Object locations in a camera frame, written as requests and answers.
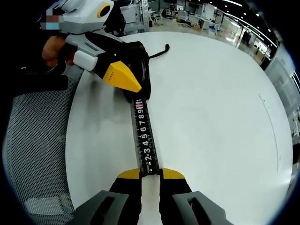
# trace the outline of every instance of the ceiling light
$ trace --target ceiling light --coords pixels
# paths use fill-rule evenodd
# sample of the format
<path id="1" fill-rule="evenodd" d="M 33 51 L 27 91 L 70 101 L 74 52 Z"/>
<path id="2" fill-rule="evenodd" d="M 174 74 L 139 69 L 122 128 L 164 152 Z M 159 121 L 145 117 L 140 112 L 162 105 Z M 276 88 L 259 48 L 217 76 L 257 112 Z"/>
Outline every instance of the ceiling light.
<path id="1" fill-rule="evenodd" d="M 230 2 L 230 3 L 234 4 L 234 5 L 243 7 L 242 4 L 236 3 L 236 2 L 234 2 L 234 1 L 230 1 L 230 0 L 223 0 L 223 1 L 227 1 L 227 2 Z"/>

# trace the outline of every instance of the measuring tape blade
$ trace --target measuring tape blade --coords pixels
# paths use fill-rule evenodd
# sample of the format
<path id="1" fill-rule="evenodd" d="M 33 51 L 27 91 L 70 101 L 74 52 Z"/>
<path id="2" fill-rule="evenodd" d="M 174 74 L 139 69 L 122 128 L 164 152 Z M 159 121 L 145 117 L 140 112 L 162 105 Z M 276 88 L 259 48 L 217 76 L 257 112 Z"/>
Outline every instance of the measuring tape blade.
<path id="1" fill-rule="evenodd" d="M 132 125 L 142 176 L 159 174 L 158 158 L 145 99 L 133 99 Z"/>

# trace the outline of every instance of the hand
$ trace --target hand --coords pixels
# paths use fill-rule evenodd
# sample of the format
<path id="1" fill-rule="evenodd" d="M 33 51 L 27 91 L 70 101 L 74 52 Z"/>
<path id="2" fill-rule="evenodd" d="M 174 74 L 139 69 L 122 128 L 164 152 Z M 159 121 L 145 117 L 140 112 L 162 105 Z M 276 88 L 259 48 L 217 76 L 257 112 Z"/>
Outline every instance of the hand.
<path id="1" fill-rule="evenodd" d="M 50 37 L 44 45 L 42 58 L 46 61 L 47 66 L 54 67 L 58 61 L 58 54 L 62 46 L 65 44 L 65 38 L 59 35 Z M 66 59 L 68 65 L 74 65 L 75 51 L 70 52 Z"/>

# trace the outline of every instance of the black cable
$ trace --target black cable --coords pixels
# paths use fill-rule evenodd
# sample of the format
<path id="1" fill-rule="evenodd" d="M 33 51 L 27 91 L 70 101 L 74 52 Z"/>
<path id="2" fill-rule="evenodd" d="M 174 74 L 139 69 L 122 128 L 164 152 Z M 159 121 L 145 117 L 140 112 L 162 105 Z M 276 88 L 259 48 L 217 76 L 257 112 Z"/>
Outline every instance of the black cable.
<path id="1" fill-rule="evenodd" d="M 149 59 L 153 59 L 153 58 L 155 58 L 155 57 L 157 57 L 157 56 L 160 56 L 160 55 L 162 55 L 162 54 L 165 54 L 165 53 L 168 52 L 169 50 L 170 50 L 170 46 L 169 46 L 169 44 L 166 44 L 166 45 L 165 45 L 165 50 L 163 50 L 162 52 L 159 52 L 159 53 L 156 53 L 156 54 L 150 56 Z"/>

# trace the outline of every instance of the round white table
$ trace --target round white table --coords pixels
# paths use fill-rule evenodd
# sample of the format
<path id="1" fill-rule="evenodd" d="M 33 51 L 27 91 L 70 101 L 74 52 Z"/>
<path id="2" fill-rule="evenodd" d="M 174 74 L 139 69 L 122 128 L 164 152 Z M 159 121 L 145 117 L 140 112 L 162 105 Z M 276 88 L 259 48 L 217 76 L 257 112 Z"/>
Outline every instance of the round white table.
<path id="1" fill-rule="evenodd" d="M 237 225 L 264 225 L 282 205 L 292 171 L 292 139 L 282 102 L 264 71 L 228 44 L 186 33 L 150 32 L 148 101 L 160 167 L 182 173 Z M 67 180 L 75 208 L 119 173 L 138 166 L 130 104 L 122 91 L 83 74 L 66 140 Z M 142 180 L 139 224 L 161 224 L 159 177 Z"/>

